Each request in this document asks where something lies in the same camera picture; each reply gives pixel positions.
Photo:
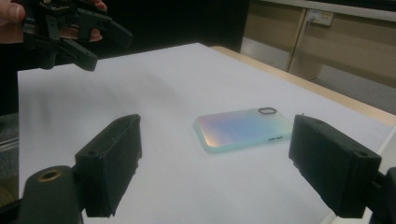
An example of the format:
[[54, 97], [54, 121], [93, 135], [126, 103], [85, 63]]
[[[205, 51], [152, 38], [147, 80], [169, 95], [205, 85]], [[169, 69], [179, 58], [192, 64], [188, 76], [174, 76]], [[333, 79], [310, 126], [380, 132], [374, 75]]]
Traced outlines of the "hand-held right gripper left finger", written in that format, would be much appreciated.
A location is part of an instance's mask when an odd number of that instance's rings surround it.
[[116, 214], [142, 158], [140, 120], [137, 114], [113, 120], [76, 154], [88, 217]]

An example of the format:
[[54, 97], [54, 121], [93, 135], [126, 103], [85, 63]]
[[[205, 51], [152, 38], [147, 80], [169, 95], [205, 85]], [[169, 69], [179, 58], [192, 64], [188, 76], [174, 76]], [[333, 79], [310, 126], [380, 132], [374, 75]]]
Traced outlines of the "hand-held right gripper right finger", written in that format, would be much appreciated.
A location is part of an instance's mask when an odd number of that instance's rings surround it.
[[289, 158], [339, 217], [358, 218], [381, 157], [326, 122], [297, 115]]

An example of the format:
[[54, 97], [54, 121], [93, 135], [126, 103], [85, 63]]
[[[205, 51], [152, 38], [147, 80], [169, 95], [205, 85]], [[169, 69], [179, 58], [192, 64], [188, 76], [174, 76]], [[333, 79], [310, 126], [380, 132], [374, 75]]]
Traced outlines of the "iridescent phone case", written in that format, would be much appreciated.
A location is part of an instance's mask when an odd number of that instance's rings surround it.
[[292, 133], [292, 123], [272, 107], [200, 116], [194, 128], [209, 153], [288, 139]]

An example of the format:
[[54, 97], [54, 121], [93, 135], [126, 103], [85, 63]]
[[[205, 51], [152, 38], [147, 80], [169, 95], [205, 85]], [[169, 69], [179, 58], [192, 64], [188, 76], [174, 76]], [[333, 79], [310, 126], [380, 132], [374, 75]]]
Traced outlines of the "white foam board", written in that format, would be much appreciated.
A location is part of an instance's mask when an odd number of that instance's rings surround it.
[[19, 75], [20, 177], [75, 154], [112, 120], [141, 118], [143, 157], [112, 218], [86, 224], [324, 224], [330, 209], [289, 158], [289, 142], [209, 153], [193, 124], [207, 114], [270, 106], [321, 119], [377, 150], [392, 129], [200, 44]]

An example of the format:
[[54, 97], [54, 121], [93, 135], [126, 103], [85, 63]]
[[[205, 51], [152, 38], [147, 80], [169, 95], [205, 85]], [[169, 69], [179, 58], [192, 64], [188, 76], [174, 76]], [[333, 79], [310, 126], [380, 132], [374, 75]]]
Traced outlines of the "light wooden table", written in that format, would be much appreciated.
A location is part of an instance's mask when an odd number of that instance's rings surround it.
[[248, 65], [253, 66], [263, 72], [269, 73], [272, 76], [278, 77], [280, 79], [284, 79], [284, 80], [286, 80], [294, 85], [297, 85], [305, 90], [312, 91], [316, 94], [319, 94], [331, 101], [336, 102], [339, 105], [346, 106], [356, 112], [359, 112], [360, 114], [363, 114], [363, 115], [368, 116], [372, 119], [380, 121], [383, 124], [386, 124], [388, 126], [396, 125], [396, 116], [390, 114], [389, 112], [383, 111], [383, 110], [373, 107], [371, 105], [367, 105], [365, 103], [362, 103], [358, 100], [355, 100], [353, 98], [345, 96], [345, 95], [338, 93], [336, 91], [331, 91], [329, 89], [319, 86], [318, 84], [312, 83], [312, 82], [305, 80], [303, 78], [289, 74], [289, 73], [284, 72], [280, 69], [277, 69], [271, 65], [259, 62], [257, 60], [249, 58], [248, 56], [245, 56], [238, 52], [232, 51], [230, 49], [226, 49], [226, 48], [220, 47], [220, 46], [212, 47], [212, 49], [215, 51], [218, 51], [224, 55], [232, 57], [241, 63], [248, 64]]

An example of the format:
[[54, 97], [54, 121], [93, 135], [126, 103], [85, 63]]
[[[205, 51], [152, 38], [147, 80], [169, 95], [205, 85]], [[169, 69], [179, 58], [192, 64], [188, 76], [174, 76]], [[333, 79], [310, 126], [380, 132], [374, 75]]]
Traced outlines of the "light wooden desk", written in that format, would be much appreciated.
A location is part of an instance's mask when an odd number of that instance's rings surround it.
[[[307, 11], [333, 13], [330, 26]], [[288, 53], [284, 70], [305, 79], [327, 65], [396, 88], [396, 12], [310, 0], [251, 0], [245, 37]]]

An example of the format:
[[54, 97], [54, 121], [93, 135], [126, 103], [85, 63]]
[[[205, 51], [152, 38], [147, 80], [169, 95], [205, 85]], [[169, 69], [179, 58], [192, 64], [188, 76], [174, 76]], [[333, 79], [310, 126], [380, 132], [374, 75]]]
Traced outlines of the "aluminium floor rail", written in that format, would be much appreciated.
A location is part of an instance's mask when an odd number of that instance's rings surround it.
[[11, 138], [0, 142], [0, 153], [19, 147], [19, 139]]

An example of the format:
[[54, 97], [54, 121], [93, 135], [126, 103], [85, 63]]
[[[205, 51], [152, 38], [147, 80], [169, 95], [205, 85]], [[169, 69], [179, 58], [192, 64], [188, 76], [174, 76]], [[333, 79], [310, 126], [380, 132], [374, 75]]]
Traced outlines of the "white wall socket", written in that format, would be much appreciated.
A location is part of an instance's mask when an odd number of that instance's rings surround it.
[[307, 20], [311, 23], [330, 26], [332, 24], [332, 18], [332, 12], [317, 9], [309, 9], [307, 11]]

